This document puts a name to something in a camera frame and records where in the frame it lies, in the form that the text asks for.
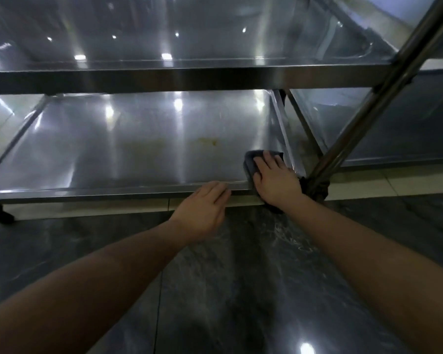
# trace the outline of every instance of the person's right arm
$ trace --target person's right arm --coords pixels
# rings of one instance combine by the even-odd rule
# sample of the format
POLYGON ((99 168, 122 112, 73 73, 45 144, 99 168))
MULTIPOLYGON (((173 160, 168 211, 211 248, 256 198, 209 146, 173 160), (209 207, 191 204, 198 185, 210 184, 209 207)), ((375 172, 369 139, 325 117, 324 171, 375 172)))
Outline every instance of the person's right arm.
POLYGON ((260 196, 289 215, 413 349, 443 353, 443 268, 302 194, 281 158, 255 158, 260 196))

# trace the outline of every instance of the bare skin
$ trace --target bare skin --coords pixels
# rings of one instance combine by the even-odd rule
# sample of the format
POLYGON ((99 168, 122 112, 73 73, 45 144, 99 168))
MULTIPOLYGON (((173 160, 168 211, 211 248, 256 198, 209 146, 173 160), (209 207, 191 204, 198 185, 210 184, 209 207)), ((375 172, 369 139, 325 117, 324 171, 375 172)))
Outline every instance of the bare skin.
MULTIPOLYGON (((443 353, 443 269, 302 194, 294 172, 265 152, 254 183, 337 265, 409 345, 443 353)), ((212 182, 171 219, 47 275, 0 304, 0 353, 84 353, 184 246, 222 223, 230 191, 212 182)))
POLYGON ((411 348, 443 353, 443 268, 302 194, 294 172, 268 152, 256 158, 260 196, 289 215, 361 298, 411 348))

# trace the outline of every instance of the stainless steel shelf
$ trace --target stainless steel shelf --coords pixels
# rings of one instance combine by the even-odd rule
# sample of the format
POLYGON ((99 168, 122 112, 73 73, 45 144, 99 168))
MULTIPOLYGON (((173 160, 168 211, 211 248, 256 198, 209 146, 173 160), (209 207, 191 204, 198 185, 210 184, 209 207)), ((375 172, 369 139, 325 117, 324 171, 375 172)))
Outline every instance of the stainless steel shelf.
POLYGON ((0 93, 376 86, 395 53, 324 0, 0 0, 0 93))
POLYGON ((278 92, 47 97, 0 158, 0 203, 184 195, 220 180, 249 190, 248 150, 289 146, 278 92))
MULTIPOLYGON (((295 89, 294 101, 325 154, 368 88, 295 89)), ((374 123, 342 168, 443 162, 443 70, 421 71, 374 123)))

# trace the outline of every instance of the metal pole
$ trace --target metal pole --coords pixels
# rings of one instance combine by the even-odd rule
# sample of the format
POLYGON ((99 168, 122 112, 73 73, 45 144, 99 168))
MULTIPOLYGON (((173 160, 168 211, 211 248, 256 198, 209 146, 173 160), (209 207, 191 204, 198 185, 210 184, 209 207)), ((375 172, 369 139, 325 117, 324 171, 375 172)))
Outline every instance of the metal pole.
POLYGON ((341 163, 346 160, 373 122, 410 79, 416 75, 442 35, 443 0, 436 0, 409 40, 398 52, 394 67, 384 84, 367 96, 333 146, 320 158, 308 177, 308 195, 312 196, 318 185, 329 179, 341 163))

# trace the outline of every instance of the dark marble floor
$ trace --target dark marble floor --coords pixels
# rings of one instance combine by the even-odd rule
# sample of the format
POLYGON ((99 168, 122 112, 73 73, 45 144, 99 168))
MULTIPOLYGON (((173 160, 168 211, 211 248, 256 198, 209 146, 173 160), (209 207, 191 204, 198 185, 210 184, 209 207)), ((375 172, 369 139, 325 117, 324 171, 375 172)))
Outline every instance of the dark marble floor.
MULTIPOLYGON (((328 202, 443 266, 443 194, 328 202)), ((168 213, 0 225, 0 302, 168 213)), ((229 208, 91 350, 99 353, 408 353, 285 216, 229 208)))

